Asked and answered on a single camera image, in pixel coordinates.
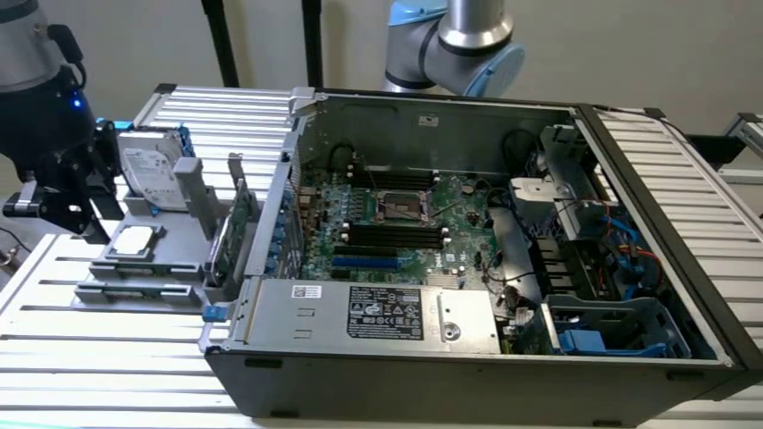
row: blue plastic latch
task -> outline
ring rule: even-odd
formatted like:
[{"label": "blue plastic latch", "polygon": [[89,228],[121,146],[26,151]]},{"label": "blue plastic latch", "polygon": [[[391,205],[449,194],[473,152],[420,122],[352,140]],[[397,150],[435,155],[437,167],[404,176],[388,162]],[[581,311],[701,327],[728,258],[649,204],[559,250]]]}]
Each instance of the blue plastic latch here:
[{"label": "blue plastic latch", "polygon": [[447,0],[401,0],[389,7],[388,26],[405,25],[444,15]]},{"label": "blue plastic latch", "polygon": [[667,346],[659,342],[644,349],[607,349],[599,331],[568,329],[559,335],[561,351],[568,355],[623,356],[633,358],[659,358],[665,355]]},{"label": "blue plastic latch", "polygon": [[210,323],[225,322],[228,317],[228,308],[221,306],[205,306],[201,312],[201,320]]},{"label": "blue plastic latch", "polygon": [[184,125],[180,125],[177,127],[177,133],[180,134],[180,150],[182,156],[196,157],[193,142],[190,141],[190,130]]},{"label": "blue plastic latch", "polygon": [[599,331],[568,329],[559,335],[561,351],[568,354],[603,355],[607,353]]}]

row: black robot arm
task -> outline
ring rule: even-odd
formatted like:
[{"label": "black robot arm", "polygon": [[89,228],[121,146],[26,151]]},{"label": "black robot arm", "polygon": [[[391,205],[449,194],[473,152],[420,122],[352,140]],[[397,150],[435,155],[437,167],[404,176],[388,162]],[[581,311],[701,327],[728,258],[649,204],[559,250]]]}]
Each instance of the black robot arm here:
[{"label": "black robot arm", "polygon": [[0,153],[24,183],[2,213],[38,217],[106,243],[90,200],[104,219],[122,218],[117,138],[113,124],[96,124],[90,112],[76,39],[68,27],[48,25],[36,0],[0,0],[0,39]]}]

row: motherboard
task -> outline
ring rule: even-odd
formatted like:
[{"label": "motherboard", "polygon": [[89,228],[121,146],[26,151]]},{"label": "motherboard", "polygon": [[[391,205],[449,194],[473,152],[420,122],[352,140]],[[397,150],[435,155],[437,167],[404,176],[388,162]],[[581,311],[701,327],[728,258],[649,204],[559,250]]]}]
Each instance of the motherboard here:
[{"label": "motherboard", "polygon": [[492,187],[484,179],[437,172],[311,171],[302,184],[304,280],[500,294],[484,272],[497,252],[487,211]]}]

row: circuit board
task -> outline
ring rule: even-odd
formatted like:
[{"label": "circuit board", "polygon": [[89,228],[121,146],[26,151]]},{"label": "circuit board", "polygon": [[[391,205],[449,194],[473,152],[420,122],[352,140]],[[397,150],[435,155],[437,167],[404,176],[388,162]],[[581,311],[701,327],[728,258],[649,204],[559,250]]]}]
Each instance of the circuit board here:
[{"label": "circuit board", "polygon": [[210,263],[206,262],[204,266],[208,281],[217,286],[221,286],[236,267],[246,221],[252,211],[250,207],[252,195],[249,194],[246,182],[240,181],[229,214],[212,244],[209,252]]},{"label": "circuit board", "polygon": [[[481,265],[497,251],[485,219],[488,187],[479,189],[479,180],[464,175],[444,174],[437,179],[425,190],[368,189],[352,186],[336,174],[308,172],[300,191],[306,237],[301,278],[484,290]],[[447,237],[441,248],[397,248],[392,267],[337,269],[335,249],[347,244],[348,223],[412,231],[436,228]]]}]

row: metal table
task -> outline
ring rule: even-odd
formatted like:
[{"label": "metal table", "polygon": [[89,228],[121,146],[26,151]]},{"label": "metal table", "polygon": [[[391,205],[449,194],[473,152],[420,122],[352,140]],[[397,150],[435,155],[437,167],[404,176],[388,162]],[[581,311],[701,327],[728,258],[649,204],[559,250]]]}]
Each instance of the metal table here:
[{"label": "metal table", "polygon": [[[222,196],[232,191],[232,185],[226,177],[221,179],[224,172],[217,172],[216,161],[230,150],[244,153],[248,180],[264,191],[266,164],[276,160],[278,139],[286,132],[288,96],[288,92],[277,91],[178,88],[170,96],[152,99],[154,103],[149,103],[138,119],[154,125],[185,123],[193,132],[196,153],[209,166],[205,179],[216,185],[218,182]],[[631,118],[613,125],[640,126],[627,119]],[[671,156],[680,153],[677,149],[661,149]],[[631,156],[635,159],[640,154],[635,150]],[[649,182],[659,186],[660,180]],[[101,246],[88,245],[77,238],[45,236],[0,291],[1,427],[8,422],[26,424],[21,427],[433,427],[252,420],[240,415],[196,346],[200,316],[69,308],[74,284],[88,275],[89,260],[100,250]],[[763,347],[760,290],[725,292],[747,331]],[[217,327],[212,338],[225,336],[225,327]],[[687,402],[641,427],[761,426],[759,385],[723,402]]]}]

